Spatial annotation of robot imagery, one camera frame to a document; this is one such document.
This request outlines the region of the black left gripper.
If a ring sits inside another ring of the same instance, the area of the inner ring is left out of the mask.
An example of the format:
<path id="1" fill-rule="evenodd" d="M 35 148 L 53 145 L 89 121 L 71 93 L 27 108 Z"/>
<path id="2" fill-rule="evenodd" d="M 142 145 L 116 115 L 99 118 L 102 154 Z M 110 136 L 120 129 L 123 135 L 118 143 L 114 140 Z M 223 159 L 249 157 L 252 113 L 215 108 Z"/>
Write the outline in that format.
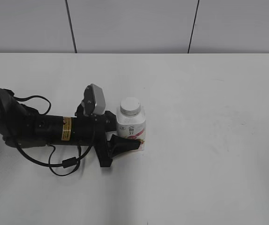
<path id="1" fill-rule="evenodd" d="M 95 149 L 100 167 L 107 168 L 112 164 L 112 158 L 128 151 L 139 149 L 139 140 L 126 139 L 112 135 L 107 140 L 106 133 L 115 131 L 116 115 L 105 111 L 102 115 L 83 115 L 84 107 L 79 105 L 75 112 L 75 139 L 78 146 L 86 146 L 86 151 L 79 156 L 82 160 L 90 151 Z"/>

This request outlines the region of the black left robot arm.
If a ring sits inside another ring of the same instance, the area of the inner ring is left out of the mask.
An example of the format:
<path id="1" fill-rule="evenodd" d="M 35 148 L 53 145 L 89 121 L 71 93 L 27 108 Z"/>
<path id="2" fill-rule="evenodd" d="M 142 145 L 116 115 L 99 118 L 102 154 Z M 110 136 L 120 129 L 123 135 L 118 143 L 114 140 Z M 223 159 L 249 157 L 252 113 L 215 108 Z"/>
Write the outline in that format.
<path id="1" fill-rule="evenodd" d="M 113 157 L 136 150 L 141 143 L 115 134 L 116 115 L 105 110 L 103 91 L 95 84 L 84 90 L 83 100 L 74 117 L 49 115 L 23 104 L 28 98 L 18 98 L 11 90 L 0 88 L 0 134 L 9 147 L 17 148 L 29 161 L 45 167 L 68 168 L 78 165 L 91 148 L 94 148 L 101 167 L 110 167 Z M 26 148 L 46 145 L 82 146 L 87 149 L 78 157 L 63 160 L 60 164 L 37 161 L 24 152 Z"/>

